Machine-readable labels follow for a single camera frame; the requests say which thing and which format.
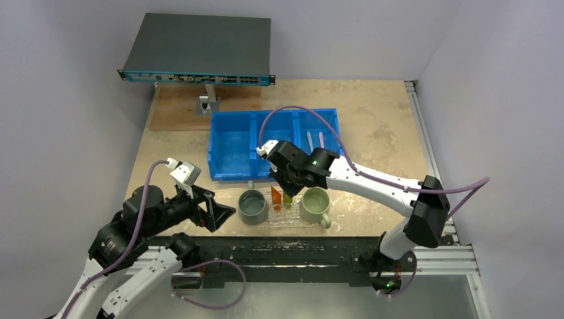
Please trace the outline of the light blue toothbrush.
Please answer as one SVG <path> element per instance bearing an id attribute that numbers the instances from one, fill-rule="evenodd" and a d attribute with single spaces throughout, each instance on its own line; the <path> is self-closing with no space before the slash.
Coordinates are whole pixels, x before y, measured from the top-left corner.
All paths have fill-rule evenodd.
<path id="1" fill-rule="evenodd" d="M 314 150 L 313 135 L 310 131 L 307 131 L 307 141 L 310 151 L 313 152 Z"/>

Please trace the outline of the grey mug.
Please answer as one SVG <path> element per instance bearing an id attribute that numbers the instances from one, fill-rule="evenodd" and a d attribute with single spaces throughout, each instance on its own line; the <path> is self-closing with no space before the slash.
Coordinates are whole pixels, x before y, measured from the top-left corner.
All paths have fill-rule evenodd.
<path id="1" fill-rule="evenodd" d="M 239 218 L 246 225 L 258 225 L 268 218 L 268 202 L 264 194 L 255 188 L 253 181 L 247 182 L 247 190 L 239 196 L 237 204 Z"/>

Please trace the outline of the light green mug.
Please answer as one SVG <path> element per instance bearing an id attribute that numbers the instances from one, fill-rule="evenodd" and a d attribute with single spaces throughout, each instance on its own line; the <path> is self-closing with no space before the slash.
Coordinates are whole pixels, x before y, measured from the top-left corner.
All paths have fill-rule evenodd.
<path id="1" fill-rule="evenodd" d="M 329 217 L 330 206 L 330 197 L 324 189 L 310 188 L 301 198 L 300 217 L 308 223 L 318 223 L 328 229 L 332 223 Z"/>

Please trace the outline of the clear plastic holder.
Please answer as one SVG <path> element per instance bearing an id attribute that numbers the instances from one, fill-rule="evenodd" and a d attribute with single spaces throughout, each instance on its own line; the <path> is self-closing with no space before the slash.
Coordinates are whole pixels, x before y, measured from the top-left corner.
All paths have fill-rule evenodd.
<path id="1" fill-rule="evenodd" d="M 269 215 L 267 222 L 271 226 L 286 227 L 297 225 L 302 222 L 300 216 L 300 200 L 301 196 L 289 197 L 281 189 L 271 187 L 265 194 L 265 198 L 269 205 Z"/>

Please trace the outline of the clear textured oval tray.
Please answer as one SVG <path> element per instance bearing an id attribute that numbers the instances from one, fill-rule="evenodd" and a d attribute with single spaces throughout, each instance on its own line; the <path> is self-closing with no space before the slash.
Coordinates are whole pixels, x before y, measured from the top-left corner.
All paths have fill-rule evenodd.
<path id="1" fill-rule="evenodd" d="M 285 209 L 283 204 L 280 211 L 275 211 L 272 207 L 271 196 L 268 193 L 267 202 L 269 205 L 269 215 L 265 222 L 252 225 L 255 228 L 323 228 L 318 223 L 308 223 L 300 217 L 300 201 L 302 195 L 293 198 L 291 209 Z"/>

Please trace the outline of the blue plastic divided bin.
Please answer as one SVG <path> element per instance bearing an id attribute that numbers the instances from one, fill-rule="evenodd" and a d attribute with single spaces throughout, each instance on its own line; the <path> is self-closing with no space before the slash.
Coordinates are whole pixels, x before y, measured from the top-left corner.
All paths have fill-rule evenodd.
<path id="1" fill-rule="evenodd" d="M 256 153 L 259 131 L 269 110 L 217 112 L 211 118 L 208 167 L 214 181 L 271 181 L 270 165 Z M 331 131 L 311 113 L 300 109 L 276 112 L 268 121 L 263 141 L 287 140 L 310 154 L 307 131 L 319 148 L 319 132 L 325 135 L 325 148 L 343 155 Z"/>

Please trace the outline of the pink toothbrush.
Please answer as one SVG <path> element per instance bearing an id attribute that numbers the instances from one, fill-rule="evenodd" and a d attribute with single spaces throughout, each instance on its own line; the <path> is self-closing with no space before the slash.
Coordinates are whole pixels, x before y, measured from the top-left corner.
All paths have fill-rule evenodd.
<path id="1" fill-rule="evenodd" d="M 319 143 L 321 148 L 325 148 L 325 135 L 323 132 L 319 132 Z"/>

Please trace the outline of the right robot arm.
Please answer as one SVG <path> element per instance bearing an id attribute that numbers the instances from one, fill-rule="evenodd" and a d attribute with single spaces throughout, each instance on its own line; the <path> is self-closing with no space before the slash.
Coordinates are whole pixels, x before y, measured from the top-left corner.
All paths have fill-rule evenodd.
<path id="1" fill-rule="evenodd" d="M 355 166 L 325 148 L 307 154 L 288 141 L 269 140 L 257 148 L 257 154 L 270 163 L 269 175 L 291 197 L 304 188 L 332 189 L 359 195 L 402 215 L 403 221 L 382 234 L 373 253 L 381 270 L 390 270 L 416 246 L 440 245 L 450 203 L 435 177 L 428 175 L 422 181 L 396 177 Z"/>

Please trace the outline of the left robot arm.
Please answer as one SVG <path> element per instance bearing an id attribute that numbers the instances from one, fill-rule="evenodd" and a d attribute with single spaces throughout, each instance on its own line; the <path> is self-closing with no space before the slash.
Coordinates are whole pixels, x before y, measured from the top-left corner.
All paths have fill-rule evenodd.
<path id="1" fill-rule="evenodd" d="M 177 187 L 169 199 L 155 185 L 135 189 L 96 234 L 82 275 L 56 318 L 124 318 L 174 271 L 205 269 L 200 246 L 188 235 L 176 233 L 145 267 L 124 278 L 148 251 L 150 239 L 166 229 L 190 220 L 214 232 L 235 214 L 234 207 L 215 201 L 214 192 L 198 186 L 193 191 L 189 196 Z"/>

